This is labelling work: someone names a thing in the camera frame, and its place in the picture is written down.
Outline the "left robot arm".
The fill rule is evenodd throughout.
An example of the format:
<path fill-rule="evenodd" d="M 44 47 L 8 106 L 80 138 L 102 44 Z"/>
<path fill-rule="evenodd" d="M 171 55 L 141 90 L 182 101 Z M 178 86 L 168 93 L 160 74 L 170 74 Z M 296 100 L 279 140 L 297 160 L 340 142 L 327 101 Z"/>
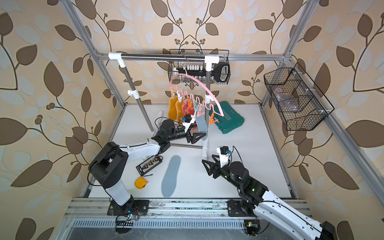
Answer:
<path fill-rule="evenodd" d="M 195 123 L 176 126 L 175 121 L 165 119 L 150 141 L 126 146 L 109 142 L 89 165 L 89 173 L 100 183 L 113 203 L 120 207 L 129 206 L 133 197 L 121 180 L 126 164 L 162 154 L 174 140 L 186 139 L 188 143 L 195 144 L 207 135 L 201 132 L 191 133 L 191 128 L 196 126 Z"/>

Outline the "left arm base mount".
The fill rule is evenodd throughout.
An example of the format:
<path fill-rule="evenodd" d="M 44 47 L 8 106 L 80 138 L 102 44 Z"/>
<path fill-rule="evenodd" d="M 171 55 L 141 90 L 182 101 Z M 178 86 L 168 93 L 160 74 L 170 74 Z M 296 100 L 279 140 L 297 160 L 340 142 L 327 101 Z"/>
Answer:
<path fill-rule="evenodd" d="M 147 215 L 149 203 L 149 200 L 135 200 L 131 197 L 123 206 L 120 206 L 110 199 L 107 215 L 116 217 L 115 232 L 117 234 L 128 233 L 141 216 Z"/>

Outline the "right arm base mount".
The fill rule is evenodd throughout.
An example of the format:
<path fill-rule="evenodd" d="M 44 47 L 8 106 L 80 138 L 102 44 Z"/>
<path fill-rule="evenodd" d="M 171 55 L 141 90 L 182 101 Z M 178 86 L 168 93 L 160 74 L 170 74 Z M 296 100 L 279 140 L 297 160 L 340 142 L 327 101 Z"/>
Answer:
<path fill-rule="evenodd" d="M 229 217 L 255 217 L 252 208 L 241 200 L 228 200 L 227 209 Z"/>

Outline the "light blue insole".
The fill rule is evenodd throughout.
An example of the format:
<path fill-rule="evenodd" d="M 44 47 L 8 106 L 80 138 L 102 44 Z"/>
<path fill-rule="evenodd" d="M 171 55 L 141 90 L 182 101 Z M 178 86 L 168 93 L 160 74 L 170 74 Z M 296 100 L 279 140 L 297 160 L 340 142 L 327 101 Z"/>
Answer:
<path fill-rule="evenodd" d="M 161 185 L 161 191 L 164 198 L 170 198 L 176 189 L 180 164 L 180 156 L 174 155 L 171 157 Z"/>
<path fill-rule="evenodd" d="M 208 137 L 208 125 L 205 119 L 205 107 L 201 104 L 195 106 L 195 119 L 200 133 L 205 133 L 206 135 L 202 138 L 205 141 Z"/>

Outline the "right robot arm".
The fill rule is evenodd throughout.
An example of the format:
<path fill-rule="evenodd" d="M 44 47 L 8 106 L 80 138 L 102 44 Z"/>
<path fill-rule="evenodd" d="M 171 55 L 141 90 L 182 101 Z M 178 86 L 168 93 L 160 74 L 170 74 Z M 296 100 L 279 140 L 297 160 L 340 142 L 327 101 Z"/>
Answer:
<path fill-rule="evenodd" d="M 334 225 L 320 223 L 296 210 L 277 197 L 267 186 L 249 175 L 242 162 L 221 167 L 218 155 L 213 162 L 202 160 L 209 176 L 222 177 L 236 187 L 241 208 L 246 215 L 260 217 L 295 240 L 336 240 Z"/>

